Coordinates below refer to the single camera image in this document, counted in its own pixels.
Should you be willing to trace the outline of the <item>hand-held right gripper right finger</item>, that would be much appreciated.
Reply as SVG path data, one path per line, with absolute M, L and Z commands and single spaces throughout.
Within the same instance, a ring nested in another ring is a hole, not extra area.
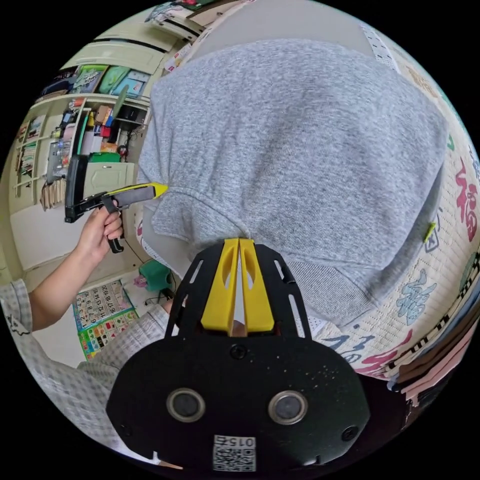
M 248 333 L 267 333 L 274 329 L 274 318 L 256 253 L 254 241 L 239 240 L 243 312 Z

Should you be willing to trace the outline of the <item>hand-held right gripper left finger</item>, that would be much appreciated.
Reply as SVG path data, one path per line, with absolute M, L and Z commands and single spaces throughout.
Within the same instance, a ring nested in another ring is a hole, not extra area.
M 234 327 L 239 239 L 225 239 L 201 318 L 210 332 L 231 335 Z

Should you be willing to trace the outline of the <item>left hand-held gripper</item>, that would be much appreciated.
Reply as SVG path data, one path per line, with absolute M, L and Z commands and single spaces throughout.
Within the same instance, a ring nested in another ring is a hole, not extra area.
M 129 208 L 131 205 L 153 200 L 168 190 L 167 185 L 157 182 L 141 183 L 125 186 L 113 191 L 96 193 L 87 197 L 74 188 L 74 221 L 86 212 L 105 207 L 109 214 Z

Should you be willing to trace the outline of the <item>person's left hand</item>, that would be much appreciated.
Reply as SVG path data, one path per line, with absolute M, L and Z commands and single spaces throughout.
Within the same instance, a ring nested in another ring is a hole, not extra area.
M 97 266 L 110 251 L 110 240 L 119 239 L 123 233 L 120 213 L 109 213 L 106 207 L 92 211 L 81 231 L 75 248 L 79 258 Z

